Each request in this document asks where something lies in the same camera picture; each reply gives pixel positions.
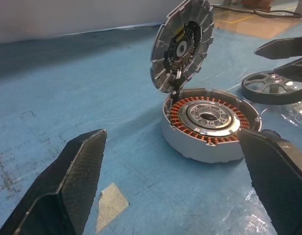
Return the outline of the grey motor housing copper stator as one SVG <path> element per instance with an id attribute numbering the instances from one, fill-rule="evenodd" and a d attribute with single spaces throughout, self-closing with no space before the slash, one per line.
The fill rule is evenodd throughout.
<path id="1" fill-rule="evenodd" d="M 247 101 L 221 90 L 184 89 L 163 104 L 162 133 L 184 157 L 226 163 L 244 157 L 238 131 L 259 131 L 262 120 Z"/>

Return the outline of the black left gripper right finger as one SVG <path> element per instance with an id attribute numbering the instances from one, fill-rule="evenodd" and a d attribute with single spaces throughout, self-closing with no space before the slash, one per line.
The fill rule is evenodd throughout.
<path id="1" fill-rule="evenodd" d="M 302 235 L 302 152 L 269 129 L 241 129 L 238 138 L 252 186 L 277 234 Z"/>

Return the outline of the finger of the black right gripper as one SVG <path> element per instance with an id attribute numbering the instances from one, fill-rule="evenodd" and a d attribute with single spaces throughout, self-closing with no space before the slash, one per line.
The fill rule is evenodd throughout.
<path id="1" fill-rule="evenodd" d="M 274 73 L 302 83 L 302 58 L 274 69 Z"/>
<path id="2" fill-rule="evenodd" d="M 254 54 L 271 60 L 302 56 L 302 37 L 272 40 L 255 49 Z"/>

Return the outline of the grey motor cover circuit board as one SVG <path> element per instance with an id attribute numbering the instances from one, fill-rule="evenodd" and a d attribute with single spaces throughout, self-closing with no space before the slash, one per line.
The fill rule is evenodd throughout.
<path id="1" fill-rule="evenodd" d="M 150 76 L 162 93 L 176 94 L 201 69 L 213 42 L 213 7 L 208 0 L 184 0 L 157 33 Z"/>

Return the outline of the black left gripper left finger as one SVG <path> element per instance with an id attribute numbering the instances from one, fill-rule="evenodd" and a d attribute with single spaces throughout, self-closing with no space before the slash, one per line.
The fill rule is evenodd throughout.
<path id="1" fill-rule="evenodd" d="M 96 196 L 107 131 L 70 140 L 32 183 L 0 235 L 82 235 Z"/>

